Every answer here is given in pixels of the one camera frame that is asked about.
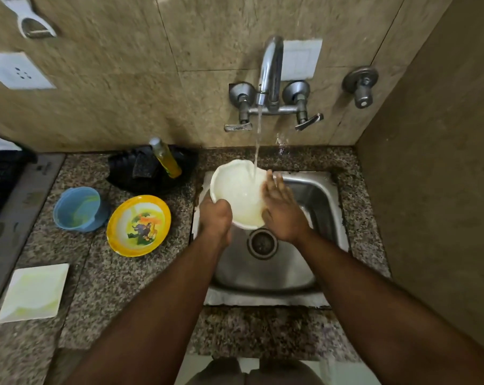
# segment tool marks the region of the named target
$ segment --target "granite countertop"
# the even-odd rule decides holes
[[[53,206],[68,187],[94,187],[114,206],[131,197],[105,180],[107,155],[68,155],[16,265],[69,263],[63,299],[52,319],[0,324],[0,383],[42,384],[57,350],[89,349],[123,306],[187,246],[196,184],[202,174],[232,159],[251,160],[253,155],[254,148],[201,150],[192,179],[162,197],[172,214],[167,239],[154,252],[136,259],[120,257],[110,249],[105,227],[83,234],[60,230],[53,224]],[[354,257],[390,276],[352,148],[264,147],[258,163],[274,170],[334,172]],[[304,307],[206,306],[188,353],[359,360],[332,311]]]

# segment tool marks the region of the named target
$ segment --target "wall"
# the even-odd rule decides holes
[[[484,345],[484,0],[454,0],[357,143],[394,279]]]
[[[451,0],[33,0],[58,38],[23,39],[0,2],[0,51],[25,51],[57,90],[0,84],[0,134],[38,151],[108,150],[151,136],[183,145],[254,144],[224,133],[237,122],[228,83],[256,83],[264,42],[322,38],[309,112],[264,119],[263,144],[352,145]],[[356,110],[343,76],[372,63],[375,103]]]

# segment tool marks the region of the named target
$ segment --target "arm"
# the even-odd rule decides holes
[[[347,337],[383,384],[484,384],[484,349],[417,299],[313,231],[268,173],[266,226],[316,274]]]
[[[231,221],[226,200],[205,197],[199,236],[112,321],[66,384],[172,385]]]

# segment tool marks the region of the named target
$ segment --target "stainless steel sink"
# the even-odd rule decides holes
[[[325,172],[281,172],[301,206],[310,227],[347,250],[338,190]],[[199,201],[209,190],[213,172],[207,172]],[[199,224],[194,209],[192,235]],[[232,226],[232,242],[222,253],[205,304],[327,306],[313,272],[290,243],[278,241],[262,227],[247,231]]]

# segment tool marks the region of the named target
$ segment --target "yellow bowl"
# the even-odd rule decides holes
[[[166,238],[171,212],[155,196],[142,195],[126,200],[110,217],[107,240],[123,257],[140,257],[155,250]]]

